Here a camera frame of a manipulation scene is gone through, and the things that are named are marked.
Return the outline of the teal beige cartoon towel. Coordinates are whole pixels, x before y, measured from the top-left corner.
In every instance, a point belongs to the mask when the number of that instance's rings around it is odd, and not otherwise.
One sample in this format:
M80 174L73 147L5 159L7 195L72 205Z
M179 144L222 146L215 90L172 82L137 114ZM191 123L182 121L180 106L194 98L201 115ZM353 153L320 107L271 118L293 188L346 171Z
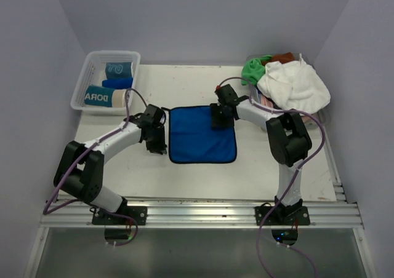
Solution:
M84 94L84 103L89 106L106 108L125 107L129 99L129 91L126 89L112 89L90 85Z

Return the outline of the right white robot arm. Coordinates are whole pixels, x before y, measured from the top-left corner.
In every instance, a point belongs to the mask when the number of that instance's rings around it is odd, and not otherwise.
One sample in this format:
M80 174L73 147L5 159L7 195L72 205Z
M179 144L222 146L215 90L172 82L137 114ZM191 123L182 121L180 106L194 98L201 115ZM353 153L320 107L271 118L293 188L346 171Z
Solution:
M268 135L271 155L279 165L279 185L271 216L281 224L290 223L302 208L301 163L312 148L311 138L298 112L269 108L246 95L236 94L231 85L218 85L217 103L210 104L211 127L233 127L235 121L248 121Z

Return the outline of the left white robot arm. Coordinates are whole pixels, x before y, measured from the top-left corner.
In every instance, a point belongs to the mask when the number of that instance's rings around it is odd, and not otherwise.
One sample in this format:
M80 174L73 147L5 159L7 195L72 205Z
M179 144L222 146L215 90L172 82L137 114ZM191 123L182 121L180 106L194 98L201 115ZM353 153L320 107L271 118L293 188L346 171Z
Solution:
M165 155L166 113L149 104L145 111L127 117L111 132L98 138L65 146L54 176L54 198L59 191L97 207L114 224L121 224L130 215L127 200L103 185L105 164L124 149L145 143L147 151Z

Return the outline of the blue microfiber towel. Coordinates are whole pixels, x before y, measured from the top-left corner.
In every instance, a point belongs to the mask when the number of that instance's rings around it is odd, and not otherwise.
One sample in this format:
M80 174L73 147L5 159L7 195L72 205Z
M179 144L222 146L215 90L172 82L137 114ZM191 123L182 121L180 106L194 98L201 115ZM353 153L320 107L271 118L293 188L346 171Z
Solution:
M213 128L209 106L169 112L169 159L175 164L229 164L238 155L234 127Z

